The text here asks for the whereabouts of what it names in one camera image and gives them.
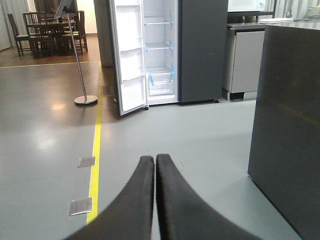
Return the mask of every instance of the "yellow tape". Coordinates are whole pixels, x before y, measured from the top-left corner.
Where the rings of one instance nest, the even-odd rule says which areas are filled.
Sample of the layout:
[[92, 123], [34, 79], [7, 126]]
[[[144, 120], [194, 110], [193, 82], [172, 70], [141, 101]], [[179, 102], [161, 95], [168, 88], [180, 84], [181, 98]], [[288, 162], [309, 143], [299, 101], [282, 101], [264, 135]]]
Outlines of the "yellow tape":
[[98, 103], [95, 120], [95, 130], [93, 139], [93, 153], [95, 165], [91, 168], [91, 178], [89, 187], [89, 197], [92, 198], [92, 211], [87, 214], [86, 224], [91, 223], [98, 216], [98, 194], [99, 194], [99, 166], [100, 166], [100, 146], [101, 146], [101, 124], [102, 124], [102, 100], [101, 100], [102, 70], [98, 80]]
[[[98, 63], [99, 61], [81, 61], [80, 63]], [[48, 65], [61, 65], [61, 64], [76, 64], [77, 62], [60, 62], [60, 63], [45, 63], [33, 65], [20, 65], [20, 66], [0, 66], [0, 69], [20, 68], [20, 67], [34, 67], [34, 66], [48, 66]]]

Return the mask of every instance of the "side-by-side refrigerator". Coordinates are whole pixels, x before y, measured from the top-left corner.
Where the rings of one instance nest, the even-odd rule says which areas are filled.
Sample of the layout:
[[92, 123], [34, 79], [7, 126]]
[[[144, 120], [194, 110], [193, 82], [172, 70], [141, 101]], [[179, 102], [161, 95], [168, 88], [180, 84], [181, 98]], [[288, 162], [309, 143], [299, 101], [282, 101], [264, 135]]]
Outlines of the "side-by-side refrigerator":
[[228, 0], [109, 0], [120, 115], [219, 99]]
[[178, 101], [178, 2], [111, 0], [120, 115]]

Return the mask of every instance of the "chair back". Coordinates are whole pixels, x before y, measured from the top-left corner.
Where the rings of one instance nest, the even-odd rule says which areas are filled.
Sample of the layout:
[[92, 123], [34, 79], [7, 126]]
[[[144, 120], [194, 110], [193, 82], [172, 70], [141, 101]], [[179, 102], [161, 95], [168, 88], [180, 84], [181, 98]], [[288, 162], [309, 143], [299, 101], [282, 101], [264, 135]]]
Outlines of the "chair back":
[[9, 18], [9, 21], [10, 21], [10, 24], [12, 27], [14, 38], [16, 38], [19, 35], [19, 31], [18, 31], [17, 24], [16, 24], [16, 21], [14, 19], [14, 16], [12, 15], [12, 13], [8, 13], [8, 18]]
[[23, 13], [26, 32], [30, 37], [43, 38], [48, 35], [48, 22], [45, 12]]
[[77, 30], [79, 32], [79, 35], [85, 35], [86, 29], [85, 29], [85, 11], [78, 11], [78, 24], [77, 24]]

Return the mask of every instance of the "wooden floor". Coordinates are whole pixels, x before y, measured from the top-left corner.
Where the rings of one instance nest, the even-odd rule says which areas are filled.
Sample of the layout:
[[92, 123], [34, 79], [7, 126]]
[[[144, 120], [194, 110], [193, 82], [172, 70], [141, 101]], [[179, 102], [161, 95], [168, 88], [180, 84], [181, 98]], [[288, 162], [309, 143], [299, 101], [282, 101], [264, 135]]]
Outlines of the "wooden floor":
[[[96, 33], [88, 34], [87, 37], [88, 53], [79, 54], [80, 62], [100, 61], [99, 42]], [[61, 64], [75, 63], [75, 55], [54, 55], [34, 59], [31, 52], [24, 52], [24, 56], [19, 56], [16, 46], [0, 51], [0, 67], [29, 66], [42, 64]]]

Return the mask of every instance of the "microwave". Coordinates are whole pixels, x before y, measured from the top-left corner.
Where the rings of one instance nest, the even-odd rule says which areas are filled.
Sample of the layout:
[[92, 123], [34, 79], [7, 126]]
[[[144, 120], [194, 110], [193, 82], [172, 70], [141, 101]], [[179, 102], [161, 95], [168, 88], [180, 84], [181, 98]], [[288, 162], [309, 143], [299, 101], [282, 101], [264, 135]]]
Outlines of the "microwave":
[[228, 12], [259, 12], [266, 8], [266, 0], [229, 0]]

